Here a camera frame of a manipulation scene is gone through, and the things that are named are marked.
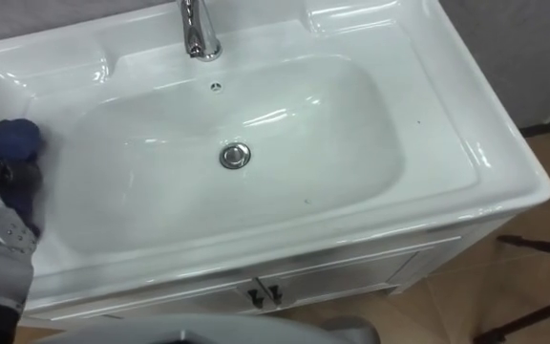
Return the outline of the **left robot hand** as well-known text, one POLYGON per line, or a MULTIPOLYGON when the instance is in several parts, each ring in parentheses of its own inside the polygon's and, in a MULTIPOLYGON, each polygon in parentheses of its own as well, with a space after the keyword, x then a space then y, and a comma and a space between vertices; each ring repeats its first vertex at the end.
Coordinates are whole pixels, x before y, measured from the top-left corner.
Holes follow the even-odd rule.
POLYGON ((35 161, 0 161, 0 198, 24 222, 32 221, 33 201, 42 181, 35 161))

